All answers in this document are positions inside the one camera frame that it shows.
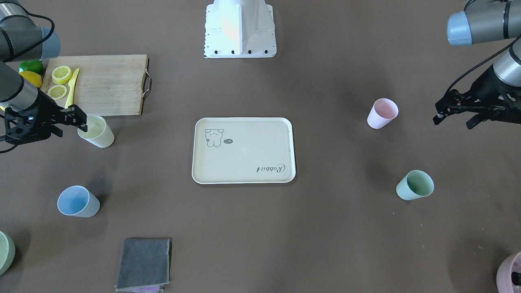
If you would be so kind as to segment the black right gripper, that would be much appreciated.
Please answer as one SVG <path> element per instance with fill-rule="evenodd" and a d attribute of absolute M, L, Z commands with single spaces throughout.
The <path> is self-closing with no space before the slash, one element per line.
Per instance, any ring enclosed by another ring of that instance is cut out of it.
<path fill-rule="evenodd" d="M 5 135 L 3 141 L 11 145 L 22 145 L 49 139 L 51 135 L 63 137 L 57 124 L 74 126 L 88 131 L 87 115 L 76 104 L 67 108 L 59 106 L 46 94 L 39 94 L 35 103 L 23 111 L 5 109 Z"/>

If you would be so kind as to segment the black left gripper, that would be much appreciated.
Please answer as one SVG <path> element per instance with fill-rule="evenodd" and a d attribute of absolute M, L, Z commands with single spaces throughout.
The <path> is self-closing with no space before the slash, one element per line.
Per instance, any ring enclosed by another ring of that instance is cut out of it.
<path fill-rule="evenodd" d="M 461 94 L 457 90 L 449 90 L 444 97 L 435 103 L 435 125 L 450 115 L 473 112 L 475 115 L 467 122 L 467 129 L 473 129 L 481 122 L 520 122 L 521 102 L 520 87 L 503 82 L 490 66 L 471 85 L 469 91 Z"/>

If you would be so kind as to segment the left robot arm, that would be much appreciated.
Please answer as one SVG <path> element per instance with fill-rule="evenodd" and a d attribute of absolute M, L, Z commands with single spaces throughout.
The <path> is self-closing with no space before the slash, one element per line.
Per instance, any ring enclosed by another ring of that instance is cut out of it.
<path fill-rule="evenodd" d="M 468 0 L 462 11 L 450 16 L 448 41 L 463 46 L 512 39 L 512 43 L 493 54 L 497 58 L 460 93 L 450 85 L 436 102 L 432 119 L 439 125 L 450 115 L 472 112 L 468 129 L 487 120 L 519 124 L 521 122 L 521 2 L 519 0 Z"/>

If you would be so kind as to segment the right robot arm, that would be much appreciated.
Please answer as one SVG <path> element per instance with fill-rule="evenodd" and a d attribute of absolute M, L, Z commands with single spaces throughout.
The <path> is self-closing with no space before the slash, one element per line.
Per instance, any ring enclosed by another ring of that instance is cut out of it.
<path fill-rule="evenodd" d="M 61 107 L 8 63 L 13 61 L 42 61 L 60 54 L 60 40 L 54 22 L 43 15 L 28 12 L 16 0 L 2 0 L 0 17 L 0 102 L 5 134 L 1 137 L 15 148 L 48 139 L 61 137 L 58 125 L 71 125 L 82 131 L 88 129 L 87 115 L 77 105 Z M 37 26 L 33 18 L 50 23 Z"/>

